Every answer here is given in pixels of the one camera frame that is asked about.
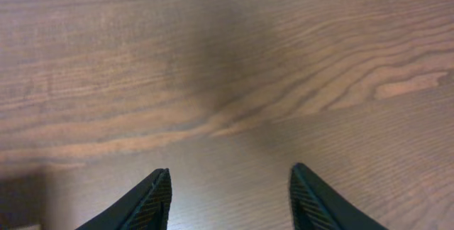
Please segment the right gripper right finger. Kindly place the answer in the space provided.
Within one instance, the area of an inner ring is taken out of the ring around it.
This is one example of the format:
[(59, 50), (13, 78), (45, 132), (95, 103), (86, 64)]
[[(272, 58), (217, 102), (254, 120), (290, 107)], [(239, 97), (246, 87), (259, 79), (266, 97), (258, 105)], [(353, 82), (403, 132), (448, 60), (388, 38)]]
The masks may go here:
[(296, 230), (386, 230), (303, 163), (291, 169), (289, 198)]

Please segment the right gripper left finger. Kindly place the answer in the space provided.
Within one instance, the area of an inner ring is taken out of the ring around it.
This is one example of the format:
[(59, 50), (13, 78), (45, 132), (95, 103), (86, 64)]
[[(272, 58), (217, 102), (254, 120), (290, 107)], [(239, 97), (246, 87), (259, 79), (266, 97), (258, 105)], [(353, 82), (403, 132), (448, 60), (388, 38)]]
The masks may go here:
[(166, 230), (172, 202), (168, 169), (156, 169), (77, 230)]

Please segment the cardboard box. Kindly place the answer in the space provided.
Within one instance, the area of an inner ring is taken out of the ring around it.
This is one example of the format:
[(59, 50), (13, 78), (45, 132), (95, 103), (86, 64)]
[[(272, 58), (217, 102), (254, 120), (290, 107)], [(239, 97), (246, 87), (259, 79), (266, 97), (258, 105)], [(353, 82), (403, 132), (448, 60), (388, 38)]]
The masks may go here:
[(25, 226), (17, 226), (9, 230), (42, 230), (41, 225), (33, 224), (33, 225), (25, 225)]

